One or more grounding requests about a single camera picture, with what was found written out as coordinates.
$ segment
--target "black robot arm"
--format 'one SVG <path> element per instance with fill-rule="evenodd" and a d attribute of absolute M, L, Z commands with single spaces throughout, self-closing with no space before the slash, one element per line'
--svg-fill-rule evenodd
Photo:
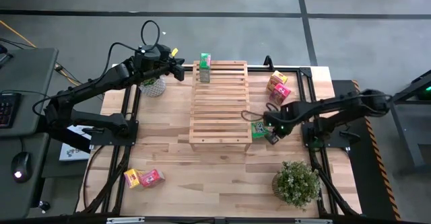
<path fill-rule="evenodd" d="M 181 65 L 184 61 L 184 59 L 170 57 L 170 48 L 167 46 L 160 44 L 140 46 L 132 57 L 107 70 L 103 76 L 90 79 L 87 83 L 76 87 L 69 87 L 52 96 L 48 106 L 44 109 L 42 119 L 44 128 L 51 134 L 51 137 L 65 143 L 70 142 L 71 137 L 79 138 L 64 131 L 71 125 L 94 126 L 94 129 L 101 133 L 108 131 L 111 136 L 126 137 L 131 125 L 122 114 L 103 116 L 78 112 L 73 109 L 74 105 L 108 90 L 125 89 L 169 73 L 182 81 L 185 70 Z"/>
<path fill-rule="evenodd" d="M 360 93 L 351 92 L 335 98 L 317 102 L 291 102 L 281 107 L 280 111 L 266 111 L 263 122 L 273 126 L 273 134 L 267 139 L 275 144 L 279 138 L 284 138 L 292 129 L 315 115 L 339 111 L 328 118 L 320 117 L 313 120 L 312 137 L 322 138 L 332 133 L 336 126 L 346 124 L 364 116 L 381 117 L 389 111 L 387 95 L 366 89 Z"/>

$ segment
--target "gray floor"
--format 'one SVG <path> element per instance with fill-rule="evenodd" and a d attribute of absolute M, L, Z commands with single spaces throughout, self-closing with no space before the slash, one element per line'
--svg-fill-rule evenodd
<path fill-rule="evenodd" d="M 309 13 L 428 14 L 431 0 L 305 0 Z M 7 9 L 81 9 L 107 11 L 177 12 L 271 12 L 298 13 L 298 0 L 0 0 Z M 277 65 L 309 65 L 300 18 L 238 17 L 54 17 L 0 15 L 10 26 L 39 47 L 60 50 L 59 62 L 81 80 L 99 76 L 111 43 L 139 44 L 139 29 L 156 20 L 162 31 L 160 43 L 178 47 L 188 62 L 200 52 L 214 59 L 241 59 L 260 65 L 270 54 Z M 154 39 L 154 28 L 145 33 Z M 310 20 L 310 30 L 319 66 L 328 66 L 334 79 L 357 79 L 361 88 L 393 94 L 413 78 L 430 69 L 430 20 Z M 2 38 L 20 40 L 0 26 Z M 111 63 L 130 56 L 116 48 Z M 54 74 L 49 89 L 55 94 L 69 82 Z M 82 103 L 79 110 L 98 112 L 97 98 Z M 372 119 L 401 217 L 407 221 L 431 222 L 431 184 L 428 176 L 396 178 L 407 162 L 391 116 Z M 53 204 L 48 215 L 71 213 L 81 178 L 49 183 L 44 197 Z"/>

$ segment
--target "green plant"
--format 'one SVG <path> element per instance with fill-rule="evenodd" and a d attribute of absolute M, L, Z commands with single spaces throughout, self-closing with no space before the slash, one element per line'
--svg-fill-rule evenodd
<path fill-rule="evenodd" d="M 317 170 L 303 161 L 283 161 L 283 166 L 274 176 L 272 188 L 279 199 L 301 208 L 319 198 L 321 183 Z"/>

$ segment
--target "white paper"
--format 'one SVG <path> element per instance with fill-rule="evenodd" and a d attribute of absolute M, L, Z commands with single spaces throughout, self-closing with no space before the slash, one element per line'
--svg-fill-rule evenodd
<path fill-rule="evenodd" d="M 68 129 L 79 134 L 82 135 L 83 137 L 85 137 L 86 139 L 91 139 L 92 136 L 90 136 L 89 134 L 85 134 L 82 129 L 84 128 L 92 128 L 93 126 L 69 126 Z M 84 152 L 84 151 L 80 151 L 79 149 L 73 148 L 71 146 L 69 146 L 66 143 L 63 143 L 63 145 L 61 146 L 61 151 L 60 151 L 60 161 L 76 161 L 76 160 L 85 160 L 88 159 L 90 157 L 90 154 Z"/>

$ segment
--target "wooden slatted rack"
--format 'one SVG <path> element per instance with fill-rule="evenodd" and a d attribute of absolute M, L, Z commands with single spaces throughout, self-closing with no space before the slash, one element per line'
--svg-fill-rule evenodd
<path fill-rule="evenodd" d="M 250 123 L 241 118 L 250 110 L 246 61 L 212 61 L 209 83 L 199 80 L 199 61 L 193 63 L 189 142 L 195 144 L 251 145 Z"/>

